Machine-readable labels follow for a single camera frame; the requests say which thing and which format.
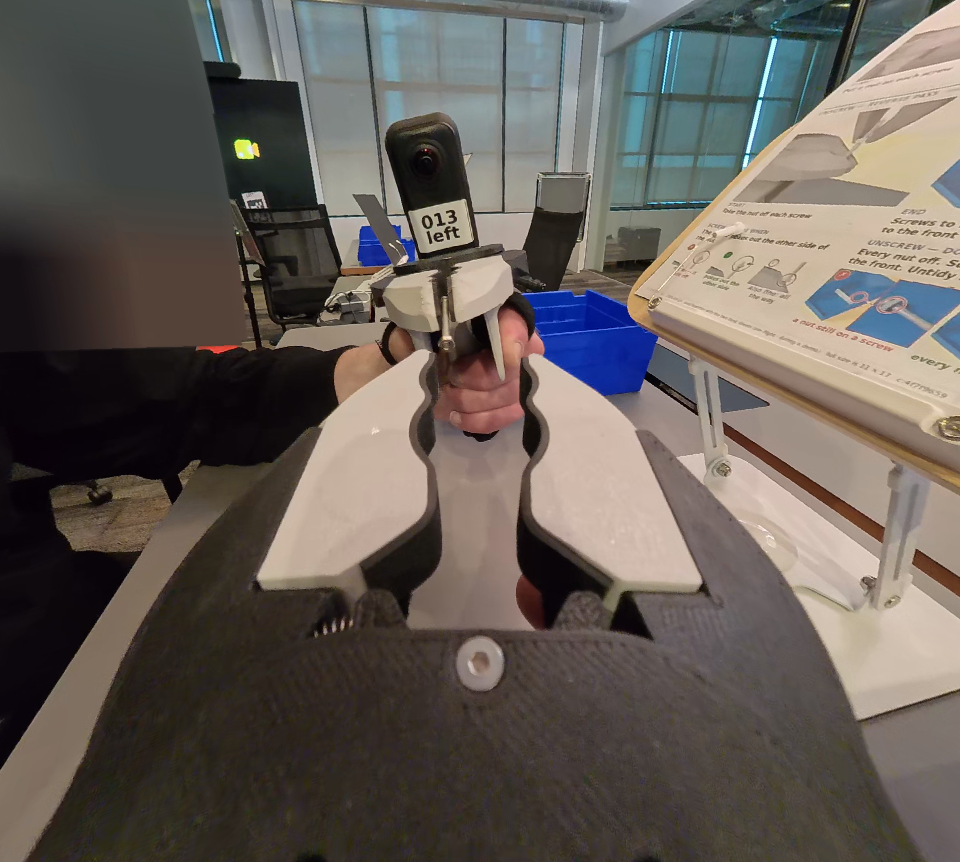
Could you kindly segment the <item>person's left forearm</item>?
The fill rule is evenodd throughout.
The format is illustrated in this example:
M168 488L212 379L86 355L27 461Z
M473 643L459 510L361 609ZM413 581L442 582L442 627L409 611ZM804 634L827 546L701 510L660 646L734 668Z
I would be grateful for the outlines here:
M275 460L338 406L347 349L145 348L4 353L2 481L158 479L192 461Z

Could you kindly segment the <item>blue plastic bin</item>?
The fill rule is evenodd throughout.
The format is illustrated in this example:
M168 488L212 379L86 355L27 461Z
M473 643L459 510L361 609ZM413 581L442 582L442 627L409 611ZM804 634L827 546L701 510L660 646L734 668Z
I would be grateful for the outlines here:
M546 360L601 395L642 389L657 336L598 292L527 293Z

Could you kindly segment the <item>black chair with grey headrest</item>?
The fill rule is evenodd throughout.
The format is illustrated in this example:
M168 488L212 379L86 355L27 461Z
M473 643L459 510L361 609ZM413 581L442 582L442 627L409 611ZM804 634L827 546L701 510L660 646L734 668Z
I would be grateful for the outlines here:
M588 172L537 175L534 212L523 245L530 276L555 292L582 238L593 177Z

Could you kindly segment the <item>white plastic pin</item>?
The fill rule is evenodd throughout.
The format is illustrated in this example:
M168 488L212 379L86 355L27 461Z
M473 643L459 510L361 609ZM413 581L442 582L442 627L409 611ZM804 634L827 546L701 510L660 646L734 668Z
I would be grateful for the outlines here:
M666 279L657 288L655 293L656 296L663 295L666 286L676 275L690 270L691 267L702 263L702 261L711 255L711 252L715 247L718 247L720 244L725 243L735 236L740 236L745 230L745 223L738 221L734 224L727 225L719 229L704 231L702 233L701 240L689 250L682 261L678 263L677 267L666 276Z

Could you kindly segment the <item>black mesh office chair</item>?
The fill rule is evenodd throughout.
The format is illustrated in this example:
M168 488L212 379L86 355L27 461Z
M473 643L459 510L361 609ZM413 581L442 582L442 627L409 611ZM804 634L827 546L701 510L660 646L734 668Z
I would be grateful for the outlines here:
M282 328L315 324L341 276L342 259L327 208L239 210L261 257L270 320Z

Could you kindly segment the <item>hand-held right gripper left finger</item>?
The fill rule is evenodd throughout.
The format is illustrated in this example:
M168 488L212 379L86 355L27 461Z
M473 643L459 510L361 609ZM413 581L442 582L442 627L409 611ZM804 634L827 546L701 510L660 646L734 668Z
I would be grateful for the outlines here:
M330 414L256 580L265 590L334 589L354 604L390 592L403 614L436 571L436 356L415 351Z

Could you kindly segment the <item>small blue storage bin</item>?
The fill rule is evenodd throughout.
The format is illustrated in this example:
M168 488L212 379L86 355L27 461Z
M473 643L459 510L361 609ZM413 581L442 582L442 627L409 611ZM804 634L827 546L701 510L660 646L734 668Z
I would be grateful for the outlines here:
M400 238L408 259L413 261L417 257L415 242L412 239L402 238L402 228L399 225L394 225L392 228L396 236ZM357 261L358 265L363 268L383 268L392 264L376 233L368 224L362 226L358 233Z

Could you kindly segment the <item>grey desk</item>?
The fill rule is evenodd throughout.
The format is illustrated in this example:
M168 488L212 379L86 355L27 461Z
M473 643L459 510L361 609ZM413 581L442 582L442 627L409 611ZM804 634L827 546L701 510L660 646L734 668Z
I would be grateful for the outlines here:
M958 860L958 692L860 724L785 675L772 562L654 435L701 588L522 630L262 589L320 432L92 634L2 772L2 860Z

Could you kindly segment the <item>black display screen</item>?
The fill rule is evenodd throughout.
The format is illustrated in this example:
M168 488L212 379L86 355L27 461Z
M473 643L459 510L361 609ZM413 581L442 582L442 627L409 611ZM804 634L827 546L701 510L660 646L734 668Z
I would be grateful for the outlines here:
M319 204L301 93L293 81L241 77L237 64L203 64L229 197L260 193L271 209Z

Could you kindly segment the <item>person's left hand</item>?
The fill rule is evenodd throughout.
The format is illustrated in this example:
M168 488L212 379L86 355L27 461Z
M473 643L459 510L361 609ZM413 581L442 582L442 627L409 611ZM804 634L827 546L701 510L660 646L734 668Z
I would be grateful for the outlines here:
M435 416L466 433L495 433L522 419L522 361L545 351L539 335L529 332L524 318L514 309L503 306L498 324L504 376L498 375L492 353L481 351L456 361L439 391ZM338 401L353 395L388 367L375 343L345 351L334 371Z

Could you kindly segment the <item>clear plastic holder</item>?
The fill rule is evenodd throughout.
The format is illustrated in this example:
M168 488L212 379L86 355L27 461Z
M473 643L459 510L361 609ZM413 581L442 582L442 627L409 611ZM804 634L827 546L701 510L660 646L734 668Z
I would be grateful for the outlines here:
M794 590L812 592L848 611L858 611L866 603L854 575L771 516L741 507L733 514Z

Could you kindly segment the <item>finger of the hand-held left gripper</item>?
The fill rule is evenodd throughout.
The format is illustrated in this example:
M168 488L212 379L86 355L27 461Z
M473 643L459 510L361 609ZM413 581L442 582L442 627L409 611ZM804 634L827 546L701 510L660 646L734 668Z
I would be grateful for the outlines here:
M433 272L396 275L382 293L390 319L408 332L437 333L441 329L437 298Z
M485 318L515 291L513 271L505 260L470 260L452 271L452 320L456 324Z

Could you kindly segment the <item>white board stand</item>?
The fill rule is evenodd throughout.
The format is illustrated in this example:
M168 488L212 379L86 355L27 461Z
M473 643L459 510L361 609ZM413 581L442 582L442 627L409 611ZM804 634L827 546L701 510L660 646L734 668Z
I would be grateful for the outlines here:
M889 474L890 500L880 558L851 540L784 487L743 460L733 460L724 436L716 370L692 358L702 436L702 455L681 461L736 521L734 508L769 515L781 527L818 548L859 580L867 596L848 611L806 590L794 590L772 562L776 593L789 608L788 632L778 639L773 664L801 677L819 666L842 687L851 711L866 720L958 692L958 617L913 583L916 534L930 494L930 481L901 464Z

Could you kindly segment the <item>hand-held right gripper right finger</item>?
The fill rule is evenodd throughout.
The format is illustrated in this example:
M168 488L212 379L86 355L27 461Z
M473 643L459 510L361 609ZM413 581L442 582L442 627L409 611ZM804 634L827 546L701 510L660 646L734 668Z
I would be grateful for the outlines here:
M640 434L604 396L533 355L521 372L517 560L558 611L579 591L614 611L625 594L692 594L703 580Z

